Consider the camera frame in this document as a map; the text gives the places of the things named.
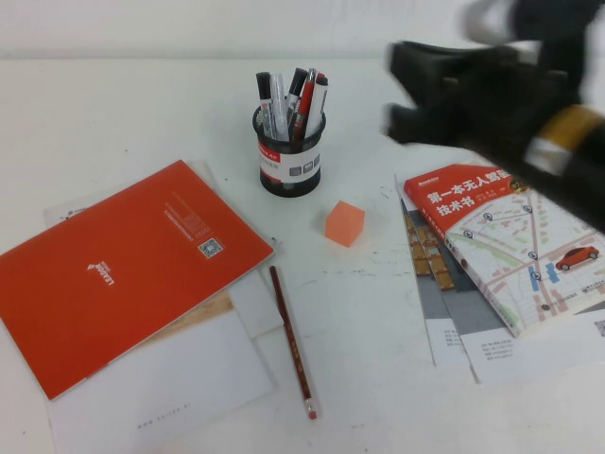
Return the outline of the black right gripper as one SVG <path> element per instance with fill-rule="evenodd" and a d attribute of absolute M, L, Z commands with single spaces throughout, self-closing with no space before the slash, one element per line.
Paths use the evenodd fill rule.
<path fill-rule="evenodd" d="M 441 76 L 460 68 L 473 50 L 402 41 L 388 68 Z M 523 61 L 511 47 L 492 48 L 462 67 L 425 115 L 390 103 L 384 134 L 398 144 L 467 148 L 498 164 L 519 164 L 531 137 L 558 108 L 579 100 L 576 75 Z"/>

